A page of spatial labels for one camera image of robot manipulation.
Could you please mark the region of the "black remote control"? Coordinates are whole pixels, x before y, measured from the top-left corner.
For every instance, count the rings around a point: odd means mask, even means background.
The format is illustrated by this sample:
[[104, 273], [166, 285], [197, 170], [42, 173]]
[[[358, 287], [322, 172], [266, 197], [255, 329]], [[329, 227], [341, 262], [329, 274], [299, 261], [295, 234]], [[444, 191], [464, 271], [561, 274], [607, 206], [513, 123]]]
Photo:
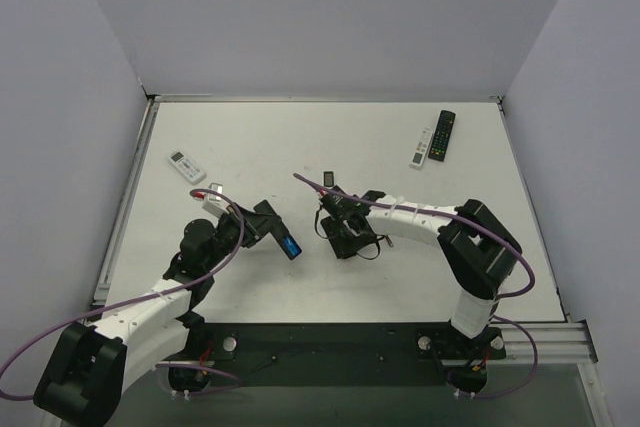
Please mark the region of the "black remote control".
[[286, 236], [291, 236], [293, 239], [294, 237], [292, 236], [292, 234], [289, 232], [288, 228], [285, 226], [281, 216], [278, 214], [278, 220], [274, 221], [274, 222], [268, 222], [269, 223], [269, 230], [268, 232], [272, 235], [272, 237], [275, 239], [276, 243], [279, 245], [279, 247], [283, 250], [284, 249], [282, 247], [282, 240], [286, 237]]

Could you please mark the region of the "blue AAA battery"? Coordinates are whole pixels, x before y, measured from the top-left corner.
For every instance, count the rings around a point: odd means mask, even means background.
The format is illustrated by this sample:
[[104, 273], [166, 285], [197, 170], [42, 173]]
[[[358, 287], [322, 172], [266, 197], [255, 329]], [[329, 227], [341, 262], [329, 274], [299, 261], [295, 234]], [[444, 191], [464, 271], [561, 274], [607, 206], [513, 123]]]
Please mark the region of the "blue AAA battery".
[[297, 242], [291, 236], [286, 236], [282, 240], [282, 247], [284, 249], [285, 254], [290, 260], [295, 259], [302, 253], [301, 247], [297, 244]]

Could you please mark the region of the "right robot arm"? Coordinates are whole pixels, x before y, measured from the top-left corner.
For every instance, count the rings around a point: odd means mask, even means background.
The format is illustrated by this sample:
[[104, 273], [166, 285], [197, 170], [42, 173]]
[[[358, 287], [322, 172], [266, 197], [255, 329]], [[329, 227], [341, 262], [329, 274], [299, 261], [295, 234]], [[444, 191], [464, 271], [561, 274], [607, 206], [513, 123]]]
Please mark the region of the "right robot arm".
[[400, 237], [441, 249], [461, 291], [450, 324], [478, 337], [499, 302], [522, 248], [491, 210], [476, 199], [462, 206], [407, 202], [380, 191], [362, 197], [334, 188], [319, 195], [325, 238], [339, 259], [356, 256], [384, 237]]

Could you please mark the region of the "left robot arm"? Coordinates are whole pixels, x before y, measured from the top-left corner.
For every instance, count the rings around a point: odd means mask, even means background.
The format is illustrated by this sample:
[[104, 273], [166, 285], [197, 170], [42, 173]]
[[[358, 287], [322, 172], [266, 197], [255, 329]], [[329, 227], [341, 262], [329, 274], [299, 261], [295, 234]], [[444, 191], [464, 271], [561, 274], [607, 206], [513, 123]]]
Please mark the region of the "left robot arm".
[[267, 201], [253, 210], [234, 204], [216, 221], [195, 219], [183, 231], [178, 252], [144, 294], [111, 304], [97, 321], [65, 327], [33, 394], [40, 409], [75, 426], [103, 426], [124, 392], [166, 358], [193, 358], [205, 334], [195, 327], [195, 307], [214, 275], [241, 248], [272, 236], [291, 259], [301, 249]]

